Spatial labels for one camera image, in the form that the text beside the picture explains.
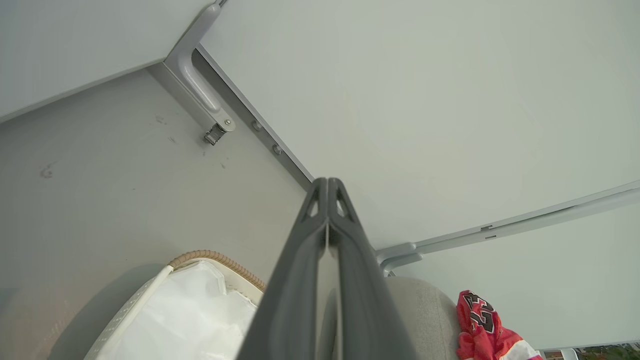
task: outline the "gray fabric stool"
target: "gray fabric stool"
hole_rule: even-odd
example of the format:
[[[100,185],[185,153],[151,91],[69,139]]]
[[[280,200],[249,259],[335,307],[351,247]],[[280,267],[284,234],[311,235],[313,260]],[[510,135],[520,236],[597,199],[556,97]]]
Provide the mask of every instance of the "gray fabric stool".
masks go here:
[[[456,305],[430,283],[406,277],[386,277],[396,308],[423,360],[457,360],[460,325]],[[336,360],[335,290],[329,294],[318,343],[319,360]]]

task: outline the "gray floor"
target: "gray floor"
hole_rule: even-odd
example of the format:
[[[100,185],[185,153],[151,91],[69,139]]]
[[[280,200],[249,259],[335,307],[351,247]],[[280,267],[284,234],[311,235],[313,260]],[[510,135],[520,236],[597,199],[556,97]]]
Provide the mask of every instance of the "gray floor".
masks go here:
[[[163,264],[267,281],[304,191],[242,122],[215,147],[145,70],[0,126],[0,358],[79,359]]]

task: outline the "red clothing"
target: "red clothing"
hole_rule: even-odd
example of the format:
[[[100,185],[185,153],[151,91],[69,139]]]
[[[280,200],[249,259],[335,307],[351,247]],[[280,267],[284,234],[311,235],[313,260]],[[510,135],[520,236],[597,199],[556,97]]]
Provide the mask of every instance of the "red clothing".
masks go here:
[[[498,312],[471,291],[458,297],[460,360],[542,360],[520,335],[502,327]]]

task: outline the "floor stain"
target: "floor stain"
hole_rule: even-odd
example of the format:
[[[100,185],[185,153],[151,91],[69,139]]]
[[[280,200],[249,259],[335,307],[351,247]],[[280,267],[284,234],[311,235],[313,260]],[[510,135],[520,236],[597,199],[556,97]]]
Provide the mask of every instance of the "floor stain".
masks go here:
[[[157,122],[159,122],[159,123],[160,123],[160,124],[162,124],[162,125],[167,125],[167,124],[169,124],[168,122],[165,122],[165,121],[164,121],[164,118],[163,118],[162,116],[160,116],[160,115],[156,115],[156,121],[157,121]]]
[[[48,164],[45,168],[43,168],[40,171],[40,177],[42,177],[43,179],[50,179],[53,177],[53,171],[51,170],[51,167],[56,163],[50,163]]]

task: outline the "white fabric trim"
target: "white fabric trim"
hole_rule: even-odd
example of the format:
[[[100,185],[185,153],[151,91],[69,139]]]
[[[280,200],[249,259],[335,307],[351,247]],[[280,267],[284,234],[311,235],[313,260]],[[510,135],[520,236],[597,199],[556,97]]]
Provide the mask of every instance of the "white fabric trim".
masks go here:
[[[500,360],[528,360],[536,356],[538,356],[538,353],[533,350],[531,345],[524,340],[520,340],[513,344],[511,349],[500,357]]]

